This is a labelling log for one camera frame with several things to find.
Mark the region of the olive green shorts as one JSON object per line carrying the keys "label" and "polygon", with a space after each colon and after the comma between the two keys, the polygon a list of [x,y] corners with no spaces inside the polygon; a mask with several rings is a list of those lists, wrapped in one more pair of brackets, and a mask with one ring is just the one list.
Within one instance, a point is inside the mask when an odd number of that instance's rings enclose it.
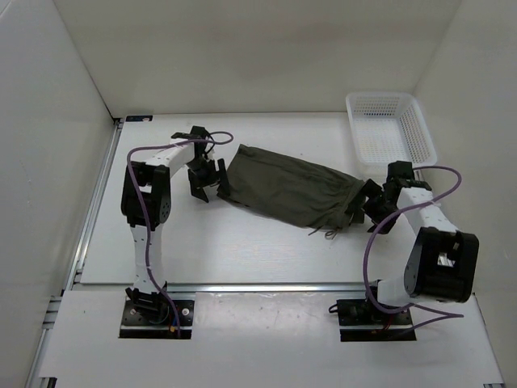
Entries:
{"label": "olive green shorts", "polygon": [[365,182],[330,167],[240,145],[227,178],[221,199],[296,227],[331,235],[364,223]]}

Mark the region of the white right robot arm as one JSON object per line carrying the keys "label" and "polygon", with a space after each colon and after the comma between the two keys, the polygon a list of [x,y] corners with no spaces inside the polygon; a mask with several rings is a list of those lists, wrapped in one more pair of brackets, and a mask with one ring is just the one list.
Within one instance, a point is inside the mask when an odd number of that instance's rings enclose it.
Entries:
{"label": "white right robot arm", "polygon": [[[431,187],[414,179],[390,179],[383,185],[369,180],[364,188],[363,211],[373,222],[363,258],[366,300],[363,313],[372,323],[420,302],[465,303],[470,298],[477,265],[479,240],[460,231],[443,214]],[[368,260],[378,234],[387,234],[404,214],[414,245],[400,276],[368,279]]]}

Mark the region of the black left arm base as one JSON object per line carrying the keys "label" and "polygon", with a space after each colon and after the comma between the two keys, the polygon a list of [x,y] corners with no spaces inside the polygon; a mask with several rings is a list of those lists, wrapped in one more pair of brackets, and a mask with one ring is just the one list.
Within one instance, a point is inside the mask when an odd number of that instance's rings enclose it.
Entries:
{"label": "black left arm base", "polygon": [[176,299],[174,306],[160,293],[141,293],[126,288],[126,300],[120,320],[121,339],[189,340],[195,313],[195,301]]}

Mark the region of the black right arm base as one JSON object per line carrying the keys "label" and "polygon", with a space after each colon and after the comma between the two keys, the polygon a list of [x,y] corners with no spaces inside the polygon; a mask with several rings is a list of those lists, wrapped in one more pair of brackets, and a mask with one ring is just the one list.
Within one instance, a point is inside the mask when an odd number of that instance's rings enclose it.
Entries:
{"label": "black right arm base", "polygon": [[408,310],[385,313],[367,299],[364,287],[344,285],[334,290],[328,313],[336,315],[341,342],[412,342],[417,340]]}

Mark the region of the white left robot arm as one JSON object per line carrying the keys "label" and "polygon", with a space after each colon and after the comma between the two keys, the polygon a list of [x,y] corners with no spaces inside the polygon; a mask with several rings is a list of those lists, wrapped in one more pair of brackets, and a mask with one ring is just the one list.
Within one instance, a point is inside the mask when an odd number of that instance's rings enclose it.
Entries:
{"label": "white left robot arm", "polygon": [[189,133],[175,133],[164,145],[141,145],[126,156],[121,212],[132,233],[135,251],[135,281],[127,289],[131,299],[147,298],[141,313],[151,323],[161,323],[170,312],[160,298],[166,291],[162,264],[162,229],[172,208],[171,180],[187,168],[190,193],[208,202],[205,188],[216,186],[230,194],[225,161],[213,158],[213,148],[233,141],[226,131],[210,133],[194,126]]}

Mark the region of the white plastic perforated basket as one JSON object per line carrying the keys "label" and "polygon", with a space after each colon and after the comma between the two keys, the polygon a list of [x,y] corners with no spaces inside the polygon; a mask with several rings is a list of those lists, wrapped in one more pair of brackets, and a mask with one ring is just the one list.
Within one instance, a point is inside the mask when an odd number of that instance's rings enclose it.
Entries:
{"label": "white plastic perforated basket", "polygon": [[352,92],[346,97],[360,166],[381,169],[398,160],[434,165],[437,155],[415,97],[405,92]]}

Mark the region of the blue corner label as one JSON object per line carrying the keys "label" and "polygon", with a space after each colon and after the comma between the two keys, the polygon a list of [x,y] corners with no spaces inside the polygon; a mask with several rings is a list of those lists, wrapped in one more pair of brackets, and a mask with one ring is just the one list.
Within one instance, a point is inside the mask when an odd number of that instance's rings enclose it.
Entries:
{"label": "blue corner label", "polygon": [[126,116],[126,122],[150,122],[153,120],[153,115],[130,115]]}

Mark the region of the aluminium frame rail front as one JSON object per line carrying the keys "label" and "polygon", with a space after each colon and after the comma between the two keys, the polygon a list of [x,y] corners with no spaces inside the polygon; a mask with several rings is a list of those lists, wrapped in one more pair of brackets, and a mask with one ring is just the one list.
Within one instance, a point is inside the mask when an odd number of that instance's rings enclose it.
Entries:
{"label": "aluminium frame rail front", "polygon": [[167,287],[169,293],[282,293],[282,292],[364,292],[360,282],[326,283],[176,283]]}

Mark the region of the aluminium frame rail left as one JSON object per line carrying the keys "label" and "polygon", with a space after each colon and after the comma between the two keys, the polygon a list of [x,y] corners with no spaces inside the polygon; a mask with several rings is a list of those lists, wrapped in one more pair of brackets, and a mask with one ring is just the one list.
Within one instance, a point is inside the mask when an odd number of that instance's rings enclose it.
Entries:
{"label": "aluminium frame rail left", "polygon": [[69,259],[68,272],[66,273],[64,284],[57,295],[52,295],[49,298],[44,320],[41,325],[40,338],[36,347],[36,352],[32,360],[31,368],[25,382],[25,387],[54,387],[57,379],[55,377],[39,377],[40,365],[44,357],[45,346],[50,337],[50,331],[53,329],[54,323],[57,319],[58,310],[61,304],[61,299],[65,291],[72,290],[74,287],[75,278],[82,273],[86,252],[90,244],[90,239],[95,227],[95,221],[98,216],[103,192],[105,190],[111,165],[115,156],[116,147],[120,139],[120,133],[124,126],[125,118],[115,118],[113,120],[113,130],[111,131],[110,141],[107,150],[103,156],[101,168],[97,175],[95,188],[90,199],[90,204],[84,217],[81,233],[78,237],[77,243],[74,246],[72,255]]}

